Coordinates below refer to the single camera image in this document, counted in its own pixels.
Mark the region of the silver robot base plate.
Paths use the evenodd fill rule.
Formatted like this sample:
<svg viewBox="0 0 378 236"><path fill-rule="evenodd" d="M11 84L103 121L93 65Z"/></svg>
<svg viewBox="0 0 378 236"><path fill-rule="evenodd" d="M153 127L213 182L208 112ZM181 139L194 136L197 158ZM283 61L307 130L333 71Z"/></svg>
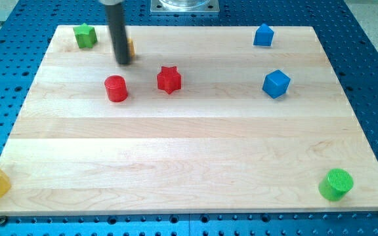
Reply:
<svg viewBox="0 0 378 236"><path fill-rule="evenodd" d="M218 0L151 0L150 12L154 13L188 13L220 12Z"/></svg>

